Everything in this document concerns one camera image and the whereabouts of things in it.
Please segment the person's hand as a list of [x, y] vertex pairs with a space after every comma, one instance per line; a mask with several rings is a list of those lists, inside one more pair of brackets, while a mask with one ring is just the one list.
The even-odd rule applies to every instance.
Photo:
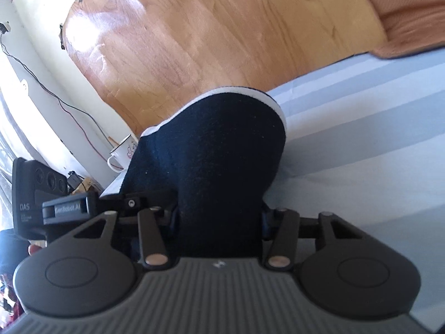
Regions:
[[43, 247], [39, 246], [38, 244], [30, 244], [28, 247], [28, 253], [30, 256], [32, 256], [42, 249]]

